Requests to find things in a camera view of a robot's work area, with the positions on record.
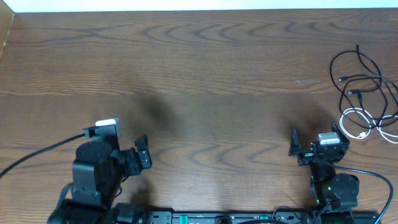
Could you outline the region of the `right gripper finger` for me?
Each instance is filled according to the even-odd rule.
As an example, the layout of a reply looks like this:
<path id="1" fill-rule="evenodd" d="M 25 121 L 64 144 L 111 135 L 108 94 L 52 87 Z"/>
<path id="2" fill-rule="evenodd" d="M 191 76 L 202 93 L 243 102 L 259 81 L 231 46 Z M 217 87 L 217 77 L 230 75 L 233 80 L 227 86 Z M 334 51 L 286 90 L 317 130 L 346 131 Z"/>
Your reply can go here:
<path id="1" fill-rule="evenodd" d="M 295 126 L 292 126 L 291 133 L 292 134 L 290 139 L 289 155 L 296 156 L 300 152 L 300 142 L 298 139 L 298 134 Z"/>
<path id="2" fill-rule="evenodd" d="M 343 134 L 343 132 L 339 129 L 338 125 L 334 121 L 331 121 L 331 131 L 334 133 L 331 144 L 349 146 L 349 139 Z"/>

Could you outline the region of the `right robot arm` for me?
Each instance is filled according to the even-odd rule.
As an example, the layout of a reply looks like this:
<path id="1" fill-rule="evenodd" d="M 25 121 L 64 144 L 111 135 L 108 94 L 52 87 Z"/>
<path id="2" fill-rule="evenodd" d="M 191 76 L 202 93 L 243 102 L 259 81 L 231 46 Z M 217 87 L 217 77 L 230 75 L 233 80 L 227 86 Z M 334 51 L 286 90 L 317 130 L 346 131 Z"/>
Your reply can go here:
<path id="1" fill-rule="evenodd" d="M 304 149 L 292 127 L 289 156 L 296 157 L 299 166 L 311 170 L 310 191 L 317 208 L 300 217 L 302 223 L 354 223 L 352 209 L 358 206 L 359 179 L 355 175 L 336 173 L 335 163 L 344 158 L 350 141 L 334 121 L 331 131 L 321 133 L 318 140 Z"/>

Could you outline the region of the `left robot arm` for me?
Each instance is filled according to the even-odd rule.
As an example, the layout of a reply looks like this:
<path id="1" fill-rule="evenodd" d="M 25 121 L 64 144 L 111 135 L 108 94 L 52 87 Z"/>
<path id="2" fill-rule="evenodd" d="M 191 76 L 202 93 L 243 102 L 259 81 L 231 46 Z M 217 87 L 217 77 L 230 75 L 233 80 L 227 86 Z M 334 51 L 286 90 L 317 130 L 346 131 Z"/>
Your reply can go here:
<path id="1" fill-rule="evenodd" d="M 94 137 L 76 150 L 73 182 L 64 186 L 47 223 L 148 223 L 147 212 L 126 203 L 113 206 L 121 184 L 152 166 L 147 136 L 120 150 L 117 135 Z"/>

